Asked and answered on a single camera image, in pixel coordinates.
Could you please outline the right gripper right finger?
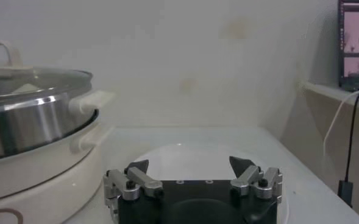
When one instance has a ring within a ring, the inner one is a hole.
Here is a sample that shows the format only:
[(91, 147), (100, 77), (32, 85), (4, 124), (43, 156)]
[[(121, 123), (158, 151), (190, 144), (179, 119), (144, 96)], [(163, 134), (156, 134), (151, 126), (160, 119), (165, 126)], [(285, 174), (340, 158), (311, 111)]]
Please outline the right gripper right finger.
[(259, 200), (276, 199), (282, 202), (283, 175), (280, 169), (269, 167), (263, 171), (249, 159), (229, 156), (229, 163), (236, 176), (230, 181), (231, 188), (236, 190), (240, 197), (252, 192)]

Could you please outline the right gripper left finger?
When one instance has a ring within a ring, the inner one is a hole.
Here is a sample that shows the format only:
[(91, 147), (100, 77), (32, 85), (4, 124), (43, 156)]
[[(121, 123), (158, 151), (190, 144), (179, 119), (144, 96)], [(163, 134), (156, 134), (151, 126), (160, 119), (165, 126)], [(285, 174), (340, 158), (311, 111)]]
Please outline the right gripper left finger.
[(103, 176), (106, 200), (121, 197), (125, 201), (135, 201), (144, 196), (161, 199), (164, 196), (163, 182), (146, 174), (149, 160), (130, 163), (123, 172), (117, 169), (106, 171)]

